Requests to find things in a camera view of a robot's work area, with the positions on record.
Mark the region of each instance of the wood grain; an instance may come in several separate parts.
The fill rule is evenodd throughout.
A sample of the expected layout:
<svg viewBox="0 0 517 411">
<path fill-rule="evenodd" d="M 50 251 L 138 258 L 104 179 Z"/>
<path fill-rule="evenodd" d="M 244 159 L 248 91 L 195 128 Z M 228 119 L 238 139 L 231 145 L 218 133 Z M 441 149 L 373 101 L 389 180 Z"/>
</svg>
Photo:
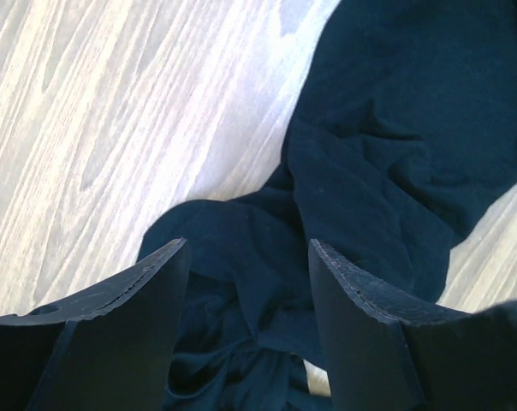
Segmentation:
<svg viewBox="0 0 517 411">
<path fill-rule="evenodd" d="M 0 1 L 0 314 L 134 262 L 275 167 L 336 0 Z"/>
</svg>

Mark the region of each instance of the wooden floor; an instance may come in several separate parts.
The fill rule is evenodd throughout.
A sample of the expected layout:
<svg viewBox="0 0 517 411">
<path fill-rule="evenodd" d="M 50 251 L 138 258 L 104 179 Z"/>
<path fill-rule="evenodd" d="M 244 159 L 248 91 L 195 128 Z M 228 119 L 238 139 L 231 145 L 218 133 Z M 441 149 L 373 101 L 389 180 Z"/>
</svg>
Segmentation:
<svg viewBox="0 0 517 411">
<path fill-rule="evenodd" d="M 253 191 L 336 0 L 0 0 L 0 314 L 134 262 L 188 199 Z M 443 304 L 517 298 L 517 187 Z"/>
</svg>

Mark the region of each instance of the light-colored floor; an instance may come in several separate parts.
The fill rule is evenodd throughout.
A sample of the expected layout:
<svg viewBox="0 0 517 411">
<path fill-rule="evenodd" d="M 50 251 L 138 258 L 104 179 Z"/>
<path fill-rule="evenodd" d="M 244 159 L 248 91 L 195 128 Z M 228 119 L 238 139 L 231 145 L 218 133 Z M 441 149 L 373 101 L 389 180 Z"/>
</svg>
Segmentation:
<svg viewBox="0 0 517 411">
<path fill-rule="evenodd" d="M 336 0 L 0 0 L 0 314 L 131 265 L 187 199 L 278 161 Z M 452 256 L 442 303 L 517 298 L 517 187 Z"/>
</svg>

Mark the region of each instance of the black fabric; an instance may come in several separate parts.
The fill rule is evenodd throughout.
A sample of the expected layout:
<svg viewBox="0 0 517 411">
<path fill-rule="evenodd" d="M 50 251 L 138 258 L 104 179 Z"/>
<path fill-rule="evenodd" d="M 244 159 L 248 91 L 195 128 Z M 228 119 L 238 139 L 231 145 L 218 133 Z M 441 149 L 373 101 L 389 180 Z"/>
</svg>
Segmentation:
<svg viewBox="0 0 517 411">
<path fill-rule="evenodd" d="M 516 182 L 515 3 L 342 0 L 266 185 L 145 236 L 141 258 L 193 247 L 164 408 L 330 409 L 300 361 L 324 366 L 309 240 L 435 301 L 450 248 Z"/>
</svg>

